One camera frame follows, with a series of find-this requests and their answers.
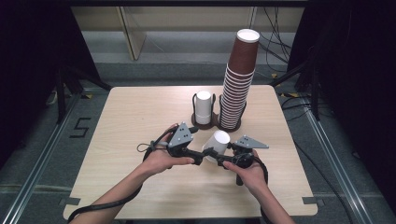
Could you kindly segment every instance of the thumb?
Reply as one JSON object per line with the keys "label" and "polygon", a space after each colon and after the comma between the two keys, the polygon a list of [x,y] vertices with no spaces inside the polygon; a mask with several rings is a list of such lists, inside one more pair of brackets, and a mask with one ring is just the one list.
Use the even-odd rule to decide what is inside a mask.
{"label": "thumb", "polygon": [[241,167],[239,167],[239,166],[237,166],[237,165],[235,165],[235,164],[233,164],[232,162],[229,162],[229,161],[224,161],[223,165],[224,165],[225,168],[237,173],[238,175],[241,172],[241,170],[243,170]]}
{"label": "thumb", "polygon": [[174,165],[187,165],[187,164],[193,164],[194,159],[190,157],[179,157],[179,158],[173,158]]}

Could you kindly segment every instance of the gray floor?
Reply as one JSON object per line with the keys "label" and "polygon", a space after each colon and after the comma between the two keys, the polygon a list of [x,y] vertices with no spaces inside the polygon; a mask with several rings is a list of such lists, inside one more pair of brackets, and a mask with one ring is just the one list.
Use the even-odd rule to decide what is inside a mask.
{"label": "gray floor", "polygon": [[[132,62],[129,59],[123,34],[85,33],[84,35],[101,78],[114,86],[221,85],[234,39],[232,33],[149,33],[139,60]],[[284,36],[283,40],[291,45],[293,34],[282,36]],[[283,74],[271,70],[265,57],[265,52],[260,50],[254,85],[269,83],[272,74],[279,76]],[[276,70],[286,69],[286,65],[274,57],[269,57],[268,62]],[[280,93],[295,92],[293,88],[295,80],[296,77],[276,87],[281,104],[289,97],[280,96]],[[84,85],[87,88],[94,87],[90,83]],[[74,185],[106,98],[106,92],[97,91],[91,98],[84,97],[78,100],[18,223],[65,223],[63,199],[68,197]],[[293,99],[285,106],[300,103],[299,99]],[[352,155],[353,147],[339,126],[337,117],[332,114],[323,99],[320,99],[319,112],[320,124],[364,201],[373,223],[396,223],[395,216],[364,165]],[[297,106],[284,110],[284,116],[294,140],[326,175],[348,206],[354,223],[358,223],[304,108]],[[81,130],[74,129],[80,118],[90,118],[80,123],[89,130],[84,138],[70,138],[71,135],[82,134]],[[0,171],[0,217],[7,213],[33,169],[50,138],[56,119],[57,106],[49,105],[25,139],[26,147],[16,150]],[[301,151],[299,153],[311,189],[319,202],[319,210],[313,217],[293,217],[294,220],[297,223],[349,223],[345,209],[329,185],[306,156]],[[225,220],[224,223],[238,221]],[[220,223],[219,220],[205,222]]]}

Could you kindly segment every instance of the hand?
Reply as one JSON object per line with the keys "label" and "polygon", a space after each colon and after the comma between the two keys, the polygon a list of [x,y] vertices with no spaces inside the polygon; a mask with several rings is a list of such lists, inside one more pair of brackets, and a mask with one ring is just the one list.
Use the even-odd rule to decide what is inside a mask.
{"label": "hand", "polygon": [[[253,154],[254,157],[259,157],[257,151],[254,149]],[[243,169],[229,161],[225,161],[223,165],[225,168],[237,173],[250,192],[257,188],[267,187],[264,179],[264,171],[256,161],[254,161],[251,166],[246,169]]]}
{"label": "hand", "polygon": [[[168,131],[169,129],[173,129],[176,126],[177,124],[173,124],[166,131]],[[165,135],[160,140],[160,142],[167,142],[169,136],[170,133]],[[152,151],[149,154],[149,156],[140,165],[142,168],[145,168],[148,171],[149,175],[156,175],[158,173],[161,173],[166,169],[171,168],[173,165],[187,165],[194,163],[194,159],[190,157],[181,157],[181,158],[171,157],[171,155],[169,155],[169,153],[167,152],[164,146],[157,145],[155,146],[155,148],[156,149]]]}

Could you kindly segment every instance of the black cable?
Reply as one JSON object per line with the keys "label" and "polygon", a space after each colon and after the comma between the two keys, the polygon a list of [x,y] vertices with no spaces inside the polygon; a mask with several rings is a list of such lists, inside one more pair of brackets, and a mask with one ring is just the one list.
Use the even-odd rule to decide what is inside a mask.
{"label": "black cable", "polygon": [[[177,127],[173,128],[173,129],[169,129],[168,131],[164,132],[155,142],[151,141],[150,145],[148,145],[148,148],[146,150],[139,150],[139,146],[141,145],[145,145],[145,144],[139,144],[139,146],[137,146],[137,150],[138,151],[146,151],[145,156],[143,157],[143,161],[149,156],[149,154],[153,151],[153,147],[156,146],[161,139],[166,136],[168,133],[173,132]],[[136,195],[140,192],[140,190],[142,189],[143,185],[141,185],[137,190],[135,190],[131,195],[129,195],[128,197],[112,202],[112,203],[101,203],[101,204],[93,204],[93,205],[88,205],[88,206],[84,206],[84,207],[80,207],[78,209],[76,209],[67,219],[67,223],[70,223],[78,214],[81,213],[86,213],[86,212],[91,212],[91,211],[97,211],[97,210],[103,210],[103,209],[107,209],[107,208],[112,208],[112,207],[117,207],[117,206],[121,206],[123,204],[128,203],[129,201],[131,201],[134,197],[136,197]]]}
{"label": "black cable", "polygon": [[300,107],[300,106],[305,107],[305,106],[308,106],[308,105],[311,105],[311,103],[299,104],[299,105],[291,105],[291,106],[288,106],[288,107],[283,107],[282,110],[292,109],[292,108]]}
{"label": "black cable", "polygon": [[341,205],[343,205],[343,207],[346,211],[347,218],[349,219],[349,223],[353,224],[352,216],[350,215],[349,210],[347,209],[347,205],[345,204],[345,202],[343,201],[341,196],[338,194],[335,187],[332,185],[332,183],[329,181],[329,179],[326,177],[326,175],[323,174],[323,172],[318,168],[317,164],[312,160],[312,158],[310,156],[308,156],[308,154],[297,144],[297,142],[294,139],[293,139],[293,142],[297,146],[297,148],[306,156],[306,158],[312,163],[312,165],[314,165],[314,167],[318,170],[320,175],[323,177],[323,179],[326,181],[326,183],[332,189],[332,192],[334,192],[335,196],[338,198]]}
{"label": "black cable", "polygon": [[304,114],[306,114],[308,111],[309,111],[309,110],[306,110],[303,114],[301,114],[301,115],[299,115],[299,116],[297,116],[297,117],[294,117],[294,118],[292,118],[292,119],[287,119],[286,121],[289,122],[289,121],[292,121],[292,120],[294,120],[294,119],[299,119],[299,118],[302,117]]}
{"label": "black cable", "polygon": [[268,12],[267,12],[266,8],[264,7],[263,9],[264,9],[265,15],[267,16],[268,21],[270,22],[271,27],[273,29],[273,32],[272,32],[271,38],[270,38],[270,42],[272,42],[272,36],[274,35],[276,37],[276,39],[279,41],[281,49],[282,49],[282,52],[283,52],[286,60],[288,61],[289,60],[288,56],[290,56],[290,54],[286,50],[285,44],[283,43],[282,39],[280,38],[279,25],[277,23],[277,15],[278,15],[279,7],[275,7],[275,23],[273,23],[273,21],[271,20],[270,16],[268,15]]}
{"label": "black cable", "polygon": [[[268,170],[267,170],[267,167],[265,166],[264,162],[262,162],[262,160],[260,160],[260,158],[258,158],[258,157],[254,157],[254,161],[256,161],[260,165],[260,167],[262,168],[262,171],[264,172],[265,183],[268,185]],[[264,219],[265,223],[272,224],[272,221],[268,218],[267,215],[265,215],[265,213],[262,210],[261,206],[260,206],[260,213],[262,214],[262,218]]]}
{"label": "black cable", "polygon": [[311,97],[311,96],[307,95],[307,96],[290,97],[289,99],[287,99],[285,102],[282,103],[282,105],[280,106],[280,108],[283,109],[283,106],[284,106],[287,102],[289,102],[290,100],[301,99],[301,98],[305,98],[305,97]]}
{"label": "black cable", "polygon": [[[267,45],[266,49],[269,49],[269,48],[270,48],[270,43],[271,43],[271,41],[268,42],[268,45]],[[267,62],[268,67],[270,67],[272,70],[274,70],[274,71],[276,71],[276,72],[287,72],[287,71],[279,71],[279,70],[273,68],[273,67],[268,63],[268,50],[265,51],[265,61]]]}
{"label": "black cable", "polygon": [[288,49],[291,49],[291,46],[289,46],[289,45],[287,45],[287,44],[285,44],[285,43],[283,43],[283,42],[275,42],[274,40],[270,40],[270,39],[268,39],[267,37],[265,37],[263,34],[262,34],[262,32],[260,32],[260,36],[262,37],[262,38],[264,38],[265,40],[267,40],[267,41],[271,41],[271,43],[272,44],[276,44],[276,45],[280,45],[280,46],[284,46],[285,48],[288,48]]}
{"label": "black cable", "polygon": [[261,42],[259,42],[260,47],[262,47],[263,50],[270,52],[274,57],[278,58],[280,61],[282,61],[283,63],[288,63],[288,61],[286,61],[284,58],[280,57],[279,55],[277,55],[275,52],[271,51],[270,49],[268,49],[267,47],[264,46],[264,44],[262,44]]}

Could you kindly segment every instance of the table top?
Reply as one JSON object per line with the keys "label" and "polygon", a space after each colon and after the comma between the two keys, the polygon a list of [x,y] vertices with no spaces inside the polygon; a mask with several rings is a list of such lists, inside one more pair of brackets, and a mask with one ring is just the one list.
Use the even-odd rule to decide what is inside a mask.
{"label": "table top", "polygon": [[[185,121],[189,127],[192,96],[210,91],[217,98],[222,86],[117,87],[108,95],[101,118],[89,145],[70,197],[78,206],[67,205],[64,217],[89,205],[111,189],[139,163],[144,153],[140,143],[157,139],[173,123]],[[219,102],[215,102],[219,113]],[[218,128],[193,134],[189,149],[201,151]],[[235,141],[242,135],[269,145],[257,149],[269,172],[269,188],[291,216],[313,216],[315,204],[290,130],[274,88],[251,86],[242,125],[230,133]],[[235,184],[235,174],[206,159],[200,166],[174,166],[145,182],[136,198],[125,204],[117,218],[204,218],[259,217],[260,206],[244,186]]]}

